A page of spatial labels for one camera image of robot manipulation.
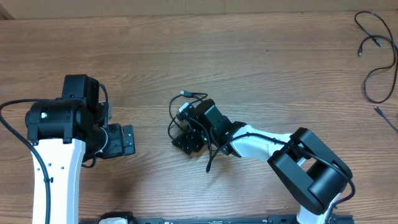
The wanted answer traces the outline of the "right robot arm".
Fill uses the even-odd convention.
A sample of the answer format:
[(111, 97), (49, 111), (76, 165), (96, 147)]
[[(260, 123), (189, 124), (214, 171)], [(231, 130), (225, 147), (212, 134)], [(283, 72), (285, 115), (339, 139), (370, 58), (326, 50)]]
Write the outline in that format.
[(311, 130), (274, 134), (249, 124), (231, 122), (212, 99), (185, 103), (172, 117), (177, 127), (186, 126), (172, 138), (184, 153), (210, 153), (206, 171), (223, 153), (267, 162), (300, 204), (295, 223), (331, 223), (337, 205), (355, 194), (351, 169)]

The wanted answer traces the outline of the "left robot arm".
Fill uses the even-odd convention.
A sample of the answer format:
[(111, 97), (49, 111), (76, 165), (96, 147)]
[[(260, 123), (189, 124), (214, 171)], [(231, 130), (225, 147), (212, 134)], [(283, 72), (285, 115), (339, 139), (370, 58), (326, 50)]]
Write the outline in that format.
[(135, 153), (133, 127), (109, 124), (105, 87), (88, 75), (67, 75), (60, 98), (34, 103), (25, 116), (35, 149), (33, 223), (78, 223), (80, 174), (86, 161)]

